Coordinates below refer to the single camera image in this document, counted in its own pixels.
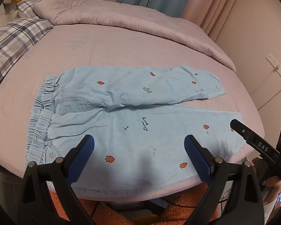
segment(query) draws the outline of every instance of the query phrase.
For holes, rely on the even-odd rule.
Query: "black cable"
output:
[[[163,200],[165,200],[166,202],[170,203],[171,205],[178,206],[178,207],[182,207],[182,208],[196,208],[196,206],[177,205],[177,204],[174,204],[174,203],[168,201],[167,199],[163,199]],[[220,201],[218,204],[220,204],[220,203],[222,204],[223,202],[225,202],[225,201],[227,201],[227,200],[228,200],[228,199],[222,200],[222,201]]]
[[[96,204],[96,206],[95,206],[95,208],[94,208],[92,214],[90,215],[90,217],[93,217],[93,215],[95,214],[95,211],[96,211],[96,209],[97,209],[99,203],[100,203],[100,201],[98,201],[98,203]]]

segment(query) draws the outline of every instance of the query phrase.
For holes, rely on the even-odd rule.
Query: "beige wall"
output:
[[[237,76],[257,109],[281,89],[277,72],[265,59],[269,52],[281,64],[281,3],[279,0],[235,0],[216,43],[233,60]],[[259,110],[265,139],[276,146],[281,127],[281,92]]]

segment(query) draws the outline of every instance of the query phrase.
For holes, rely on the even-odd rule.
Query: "plaid pillow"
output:
[[[40,0],[19,2],[17,4],[18,11],[19,11],[19,17],[20,18],[40,19],[40,17],[33,11],[33,5],[39,1]]]
[[[45,19],[16,19],[0,28],[0,82],[21,56],[52,28]]]

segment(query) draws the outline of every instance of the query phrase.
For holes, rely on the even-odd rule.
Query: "pink bed sheet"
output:
[[[248,92],[231,69],[211,57],[174,41],[124,28],[59,25],[13,66],[0,85],[0,164],[20,177],[24,175],[30,111],[46,75],[58,75],[72,67],[85,65],[170,68],[181,64],[217,75],[227,90],[223,96],[183,104],[241,112],[244,123],[264,137],[260,116]],[[230,161],[238,162],[252,150],[245,145]],[[200,180],[196,176],[158,192],[122,200],[153,199],[198,183]]]

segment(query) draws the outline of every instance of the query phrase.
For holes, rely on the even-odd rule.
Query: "electrical socket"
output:
[[[274,68],[279,65],[279,62],[271,53],[266,56],[266,59],[270,62],[271,65],[273,65]]]
[[[280,63],[277,61],[277,59],[271,54],[269,53],[266,56],[266,59],[270,62],[270,64],[275,68],[277,66],[280,66],[279,69],[277,70],[277,73],[280,75],[281,77],[281,65]]]

